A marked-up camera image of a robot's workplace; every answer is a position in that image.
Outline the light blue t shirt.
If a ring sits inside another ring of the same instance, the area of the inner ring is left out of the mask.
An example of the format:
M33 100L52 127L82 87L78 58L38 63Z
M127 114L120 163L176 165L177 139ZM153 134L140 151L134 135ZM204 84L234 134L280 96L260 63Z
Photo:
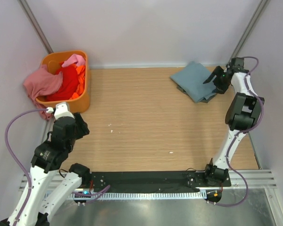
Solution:
M216 88L213 82L203 84L211 72L202 64L190 62L181 71L170 76L170 79L184 89L195 103L213 95Z

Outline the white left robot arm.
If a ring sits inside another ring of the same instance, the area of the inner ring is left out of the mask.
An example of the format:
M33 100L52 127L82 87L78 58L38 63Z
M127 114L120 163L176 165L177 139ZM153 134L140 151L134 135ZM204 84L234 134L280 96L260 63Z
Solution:
M15 210L0 221L0 226L48 226L67 197L90 184L90 169L75 163L55 190L45 196L75 141L88 134L88 125L80 113L56 118L48 139L34 151L30 171L25 172L27 183Z

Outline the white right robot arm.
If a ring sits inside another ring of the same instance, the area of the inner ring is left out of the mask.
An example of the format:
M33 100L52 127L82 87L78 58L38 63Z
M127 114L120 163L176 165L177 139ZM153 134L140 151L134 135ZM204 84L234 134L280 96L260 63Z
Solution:
M244 57L232 58L225 68L217 66L204 83L213 82L214 92L224 94L230 86L235 96L225 116L227 135L216 154L205 167L203 181L218 186L228 178L231 160L245 135L255 129L264 113L264 98L259 97L250 82L252 70L244 67Z

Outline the grey t shirt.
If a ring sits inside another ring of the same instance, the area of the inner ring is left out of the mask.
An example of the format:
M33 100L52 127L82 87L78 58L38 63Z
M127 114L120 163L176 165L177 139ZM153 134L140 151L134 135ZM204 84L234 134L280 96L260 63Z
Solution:
M179 85L176 86L176 88L181 91L182 93L184 93L185 95L189 96L188 93L182 89ZM204 97L202 98L199 103L208 103L210 100L212 100L214 97L216 96L216 93L214 93L213 95L211 96L207 96L207 97Z

